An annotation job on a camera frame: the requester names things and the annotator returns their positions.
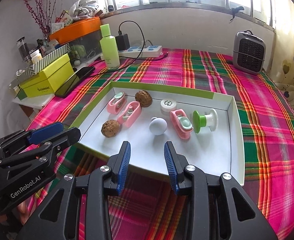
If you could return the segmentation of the small brown walnut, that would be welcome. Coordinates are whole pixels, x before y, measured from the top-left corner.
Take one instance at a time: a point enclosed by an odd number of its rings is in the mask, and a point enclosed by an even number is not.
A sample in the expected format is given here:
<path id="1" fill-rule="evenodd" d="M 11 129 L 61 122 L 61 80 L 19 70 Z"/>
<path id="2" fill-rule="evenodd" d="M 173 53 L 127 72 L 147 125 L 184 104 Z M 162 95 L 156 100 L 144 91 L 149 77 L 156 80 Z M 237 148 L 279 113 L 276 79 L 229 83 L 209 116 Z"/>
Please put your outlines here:
<path id="1" fill-rule="evenodd" d="M 117 120 L 107 120 L 103 123 L 101 133 L 107 137 L 114 137 L 120 131 L 120 123 Z"/>

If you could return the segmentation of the pink clip with white pad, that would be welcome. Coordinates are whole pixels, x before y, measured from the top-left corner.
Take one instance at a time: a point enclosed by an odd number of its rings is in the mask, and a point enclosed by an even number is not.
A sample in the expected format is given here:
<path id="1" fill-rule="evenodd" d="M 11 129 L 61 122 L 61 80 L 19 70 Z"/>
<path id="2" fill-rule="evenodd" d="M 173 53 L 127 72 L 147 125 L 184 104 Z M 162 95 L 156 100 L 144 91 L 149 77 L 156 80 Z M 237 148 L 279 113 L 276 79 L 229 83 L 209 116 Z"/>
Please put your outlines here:
<path id="1" fill-rule="evenodd" d="M 170 120 L 178 136 L 183 140 L 188 140 L 193 131 L 193 124 L 187 117 L 183 109 L 170 112 Z"/>

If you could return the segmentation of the white round knob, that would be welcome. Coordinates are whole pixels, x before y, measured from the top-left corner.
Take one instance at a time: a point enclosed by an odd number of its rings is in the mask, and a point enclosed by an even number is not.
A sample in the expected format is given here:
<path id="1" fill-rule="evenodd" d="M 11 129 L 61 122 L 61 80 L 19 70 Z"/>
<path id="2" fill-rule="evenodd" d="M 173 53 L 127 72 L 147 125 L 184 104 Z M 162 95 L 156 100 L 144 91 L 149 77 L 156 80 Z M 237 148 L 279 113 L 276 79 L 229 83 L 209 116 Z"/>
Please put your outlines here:
<path id="1" fill-rule="evenodd" d="M 163 118 L 151 118 L 149 130 L 153 135 L 163 135 L 166 132 L 167 127 L 167 122 Z"/>

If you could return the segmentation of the pink clip with mint pad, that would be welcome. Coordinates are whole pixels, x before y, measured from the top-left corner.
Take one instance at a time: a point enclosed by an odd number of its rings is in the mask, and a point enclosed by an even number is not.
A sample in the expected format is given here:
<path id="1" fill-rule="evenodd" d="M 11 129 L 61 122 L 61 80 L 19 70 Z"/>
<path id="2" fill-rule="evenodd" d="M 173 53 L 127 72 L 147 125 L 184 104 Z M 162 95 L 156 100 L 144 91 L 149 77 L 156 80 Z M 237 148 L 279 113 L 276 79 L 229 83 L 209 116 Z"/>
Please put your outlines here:
<path id="1" fill-rule="evenodd" d="M 119 91 L 114 94 L 113 98 L 107 104 L 108 113 L 117 115 L 123 109 L 126 102 L 127 99 L 124 91 Z"/>

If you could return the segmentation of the green and white spool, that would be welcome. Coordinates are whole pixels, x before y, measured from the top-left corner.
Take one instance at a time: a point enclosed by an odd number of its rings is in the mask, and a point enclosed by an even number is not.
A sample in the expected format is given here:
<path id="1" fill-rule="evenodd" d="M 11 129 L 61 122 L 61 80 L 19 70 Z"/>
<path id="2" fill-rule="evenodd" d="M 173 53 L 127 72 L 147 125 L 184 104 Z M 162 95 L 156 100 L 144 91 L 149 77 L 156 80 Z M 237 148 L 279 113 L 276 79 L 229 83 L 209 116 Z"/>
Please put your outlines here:
<path id="1" fill-rule="evenodd" d="M 201 128 L 208 127 L 214 132 L 218 127 L 218 114 L 215 109 L 211 109 L 208 114 L 200 114 L 198 111 L 193 112 L 193 127 L 195 133 L 200 133 Z"/>

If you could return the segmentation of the white round perforated cap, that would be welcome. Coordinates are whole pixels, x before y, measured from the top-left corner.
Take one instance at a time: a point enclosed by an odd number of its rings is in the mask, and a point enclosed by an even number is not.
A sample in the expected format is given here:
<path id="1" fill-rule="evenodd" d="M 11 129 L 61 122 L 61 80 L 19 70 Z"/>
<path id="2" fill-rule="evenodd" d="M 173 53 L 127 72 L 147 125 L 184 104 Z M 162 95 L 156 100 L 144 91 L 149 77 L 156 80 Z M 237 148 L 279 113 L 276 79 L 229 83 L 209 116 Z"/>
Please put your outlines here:
<path id="1" fill-rule="evenodd" d="M 161 111 L 164 113 L 170 113 L 175 111 L 177 107 L 177 102 L 174 99 L 163 99 L 160 103 Z"/>

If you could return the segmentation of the large brown walnut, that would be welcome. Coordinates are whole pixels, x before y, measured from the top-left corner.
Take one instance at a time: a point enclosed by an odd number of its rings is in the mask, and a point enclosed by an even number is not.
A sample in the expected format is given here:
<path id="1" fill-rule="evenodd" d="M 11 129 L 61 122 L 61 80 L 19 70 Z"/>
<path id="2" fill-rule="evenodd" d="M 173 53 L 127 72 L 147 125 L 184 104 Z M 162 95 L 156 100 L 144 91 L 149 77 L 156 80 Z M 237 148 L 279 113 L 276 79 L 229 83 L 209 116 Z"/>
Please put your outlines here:
<path id="1" fill-rule="evenodd" d="M 141 107 L 149 107 L 152 104 L 152 97 L 146 90 L 140 90 L 135 94 L 135 100 Z"/>

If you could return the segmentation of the small green box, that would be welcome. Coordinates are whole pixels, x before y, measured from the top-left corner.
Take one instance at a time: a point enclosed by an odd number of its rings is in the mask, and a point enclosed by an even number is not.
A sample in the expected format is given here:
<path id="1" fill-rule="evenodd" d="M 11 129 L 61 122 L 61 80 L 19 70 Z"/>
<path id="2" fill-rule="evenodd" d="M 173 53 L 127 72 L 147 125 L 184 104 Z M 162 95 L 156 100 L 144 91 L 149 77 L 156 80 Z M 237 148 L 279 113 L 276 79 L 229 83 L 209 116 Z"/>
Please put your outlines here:
<path id="1" fill-rule="evenodd" d="M 27 98 L 27 95 L 23 89 L 20 89 L 16 95 L 16 98 L 18 98 L 19 100 L 23 100 L 23 99 Z"/>

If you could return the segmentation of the yellow shoe box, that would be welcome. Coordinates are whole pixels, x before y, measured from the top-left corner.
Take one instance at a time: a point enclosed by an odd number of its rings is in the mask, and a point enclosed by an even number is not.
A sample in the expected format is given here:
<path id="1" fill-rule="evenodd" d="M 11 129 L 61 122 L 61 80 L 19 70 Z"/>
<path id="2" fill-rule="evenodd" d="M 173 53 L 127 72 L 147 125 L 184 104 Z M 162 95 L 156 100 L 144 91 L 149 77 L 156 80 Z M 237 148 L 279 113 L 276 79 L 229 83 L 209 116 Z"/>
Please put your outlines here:
<path id="1" fill-rule="evenodd" d="M 19 87 L 28 98 L 54 94 L 73 74 L 69 55 L 64 54 Z"/>

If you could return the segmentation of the green and white open box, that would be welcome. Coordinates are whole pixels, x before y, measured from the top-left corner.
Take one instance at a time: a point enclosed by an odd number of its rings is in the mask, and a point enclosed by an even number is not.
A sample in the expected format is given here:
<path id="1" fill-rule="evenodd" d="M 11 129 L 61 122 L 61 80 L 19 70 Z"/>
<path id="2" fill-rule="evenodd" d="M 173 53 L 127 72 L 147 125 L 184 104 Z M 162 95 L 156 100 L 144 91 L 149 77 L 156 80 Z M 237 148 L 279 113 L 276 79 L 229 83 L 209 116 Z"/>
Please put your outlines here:
<path id="1" fill-rule="evenodd" d="M 110 82 L 73 122 L 78 147 L 107 159 L 131 145 L 130 167 L 168 178 L 167 141 L 204 172 L 245 179 L 240 117 L 233 96 L 168 85 Z"/>

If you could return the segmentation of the white pill bottle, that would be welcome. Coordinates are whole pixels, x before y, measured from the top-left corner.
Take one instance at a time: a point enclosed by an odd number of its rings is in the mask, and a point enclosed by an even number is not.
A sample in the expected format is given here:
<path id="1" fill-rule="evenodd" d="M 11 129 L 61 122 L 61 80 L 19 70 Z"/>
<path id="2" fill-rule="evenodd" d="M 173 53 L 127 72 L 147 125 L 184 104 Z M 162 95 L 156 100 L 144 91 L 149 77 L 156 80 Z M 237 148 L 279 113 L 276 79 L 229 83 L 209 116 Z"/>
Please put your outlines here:
<path id="1" fill-rule="evenodd" d="M 34 50 L 31 54 L 31 61 L 33 64 L 36 64 L 42 59 L 42 54 L 40 53 L 39 49 Z"/>

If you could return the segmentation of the dark glass jar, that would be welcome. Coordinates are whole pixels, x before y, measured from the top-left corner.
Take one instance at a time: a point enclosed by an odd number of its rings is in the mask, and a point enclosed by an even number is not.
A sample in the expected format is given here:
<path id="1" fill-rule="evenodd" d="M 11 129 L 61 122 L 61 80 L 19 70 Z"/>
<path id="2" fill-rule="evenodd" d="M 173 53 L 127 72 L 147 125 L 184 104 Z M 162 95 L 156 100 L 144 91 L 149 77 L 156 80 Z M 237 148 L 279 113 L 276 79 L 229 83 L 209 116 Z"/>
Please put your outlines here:
<path id="1" fill-rule="evenodd" d="M 29 53 L 29 47 L 27 46 L 27 43 L 25 42 L 25 37 L 21 37 L 17 42 L 16 42 L 18 51 L 22 57 L 22 59 L 27 62 L 31 59 L 30 53 Z"/>

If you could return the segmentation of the dried red flower branches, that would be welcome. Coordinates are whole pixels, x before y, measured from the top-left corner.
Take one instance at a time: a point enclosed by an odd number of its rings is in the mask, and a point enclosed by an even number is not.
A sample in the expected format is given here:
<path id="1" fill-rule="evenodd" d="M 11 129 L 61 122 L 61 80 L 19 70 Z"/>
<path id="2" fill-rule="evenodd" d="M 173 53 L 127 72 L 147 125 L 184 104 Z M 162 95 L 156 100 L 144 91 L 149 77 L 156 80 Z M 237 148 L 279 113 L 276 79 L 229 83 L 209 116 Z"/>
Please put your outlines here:
<path id="1" fill-rule="evenodd" d="M 57 0 L 33 0 L 35 7 L 31 5 L 29 0 L 23 0 L 31 17 L 39 26 L 44 38 L 49 38 L 51 34 L 51 24 L 53 23 L 53 17 Z"/>

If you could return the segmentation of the patterned curtain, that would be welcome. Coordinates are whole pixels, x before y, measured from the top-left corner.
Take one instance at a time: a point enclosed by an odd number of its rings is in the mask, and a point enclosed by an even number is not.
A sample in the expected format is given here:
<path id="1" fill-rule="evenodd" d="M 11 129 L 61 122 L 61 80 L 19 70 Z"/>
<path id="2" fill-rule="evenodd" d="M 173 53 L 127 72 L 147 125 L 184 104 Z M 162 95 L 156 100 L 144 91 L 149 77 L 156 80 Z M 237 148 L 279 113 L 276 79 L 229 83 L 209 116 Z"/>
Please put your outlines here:
<path id="1" fill-rule="evenodd" d="M 294 112 L 294 6 L 276 20 L 276 42 L 269 76 Z"/>

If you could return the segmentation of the black window latch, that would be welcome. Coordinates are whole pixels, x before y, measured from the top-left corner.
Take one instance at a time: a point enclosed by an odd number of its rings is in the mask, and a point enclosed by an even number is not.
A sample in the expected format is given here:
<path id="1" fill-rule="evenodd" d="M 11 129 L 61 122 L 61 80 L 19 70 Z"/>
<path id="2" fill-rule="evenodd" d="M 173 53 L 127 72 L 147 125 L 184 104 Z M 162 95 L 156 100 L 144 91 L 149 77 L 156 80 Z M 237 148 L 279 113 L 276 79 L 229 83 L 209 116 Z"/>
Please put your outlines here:
<path id="1" fill-rule="evenodd" d="M 237 13 L 244 11 L 244 10 L 245 10 L 245 8 L 241 5 L 237 6 L 235 8 L 231 8 L 232 18 L 230 19 L 230 22 L 232 22 L 235 19 Z"/>

